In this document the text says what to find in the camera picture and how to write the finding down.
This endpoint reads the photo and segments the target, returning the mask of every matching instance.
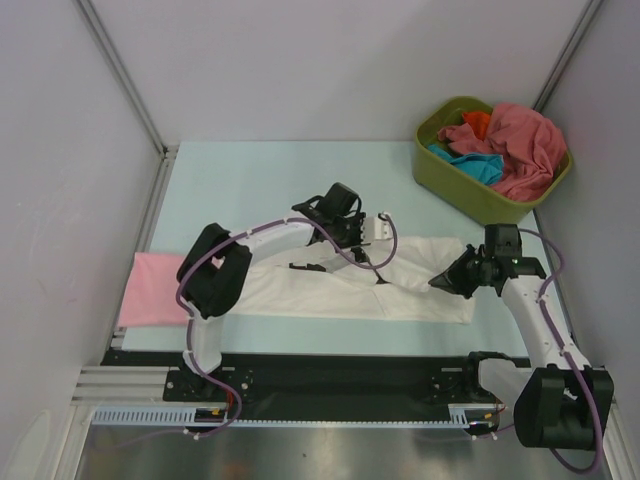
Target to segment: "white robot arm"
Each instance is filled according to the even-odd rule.
[[[323,241],[327,235],[339,249],[392,237],[388,214],[366,217],[360,209],[359,196],[336,183],[325,196],[294,205],[283,219],[258,227],[255,232],[249,230],[234,235],[238,239],[214,255],[215,264],[207,262],[196,267],[181,291],[193,312],[192,351],[183,354],[191,370],[199,373],[190,353],[207,374],[220,366],[225,316],[239,299],[251,265],[277,253]],[[218,224],[207,226],[180,267],[178,281],[182,283],[189,270],[212,248],[230,240],[229,232]]]
[[[556,321],[561,317],[548,304],[545,277],[537,258],[522,256],[518,227],[498,224],[485,227],[484,245],[468,245],[429,283],[466,298],[480,286],[494,287],[513,314],[531,369],[518,369],[500,354],[479,352],[475,358],[479,385],[513,408],[520,442],[526,447],[593,449],[597,430],[606,426],[613,381],[606,370],[591,368],[566,324]]]

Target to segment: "olive green basket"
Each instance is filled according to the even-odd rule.
[[[510,200],[427,150],[427,146],[436,144],[453,154],[446,143],[438,140],[438,130],[461,125],[463,113],[477,110],[491,113],[493,108],[474,97],[454,97],[420,125],[415,138],[413,177],[482,225],[518,223],[558,186],[571,170],[573,158],[567,150],[556,169],[553,183],[540,198],[532,202]]]

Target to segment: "pink cloth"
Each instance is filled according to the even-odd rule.
[[[184,325],[187,313],[176,303],[176,272],[183,261],[182,255],[136,253],[118,325]]]
[[[449,139],[449,147],[461,155],[502,155],[502,179],[491,188],[518,202],[540,198],[567,151],[562,132],[551,120],[513,103],[501,103],[493,109],[484,141],[476,138],[468,123],[444,127],[438,138]]]

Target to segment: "blue cloth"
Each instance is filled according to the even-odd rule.
[[[493,185],[502,178],[502,155],[468,153],[462,157],[452,157],[437,145],[429,145],[427,149],[485,185]]]

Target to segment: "black bracket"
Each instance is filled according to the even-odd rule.
[[[182,281],[187,271],[207,252],[225,240],[229,232],[217,223],[207,225],[191,247],[191,251],[178,270],[178,281]],[[189,278],[182,295],[194,304],[202,318],[219,317],[236,304],[251,264],[251,251],[234,242],[215,255],[224,262],[216,267],[205,262]]]
[[[324,197],[317,195],[291,207],[324,228],[340,248],[362,244],[361,228],[366,214],[361,212],[361,208],[360,196],[341,183],[334,183]],[[323,240],[322,234],[316,230],[311,243]]]
[[[605,370],[581,372],[598,409],[604,433],[613,399],[613,380]],[[516,434],[525,447],[595,449],[593,419],[571,370],[536,368],[513,411]]]
[[[429,285],[454,295],[471,298],[481,286],[491,286],[498,296],[509,278],[535,275],[546,278],[540,260],[522,256],[522,239],[517,225],[495,224],[484,229],[484,245],[467,250]]]
[[[236,371],[220,367],[213,371],[211,376],[233,387],[242,397],[244,403],[251,402],[253,386],[253,371],[251,369]],[[225,402],[227,392],[192,372],[182,362],[178,369],[170,370],[167,373],[162,399],[165,402]]]

